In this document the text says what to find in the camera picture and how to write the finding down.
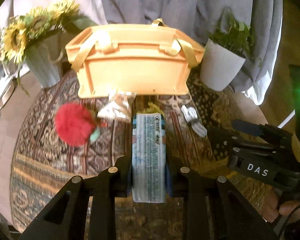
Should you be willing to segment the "right hand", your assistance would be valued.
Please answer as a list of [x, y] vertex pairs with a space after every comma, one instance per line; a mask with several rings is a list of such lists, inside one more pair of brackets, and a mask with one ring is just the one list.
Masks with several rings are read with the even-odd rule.
[[267, 222], [272, 223], [279, 215], [288, 216], [300, 205], [299, 200], [289, 200], [279, 206], [280, 196], [270, 189], [264, 200], [261, 216]]

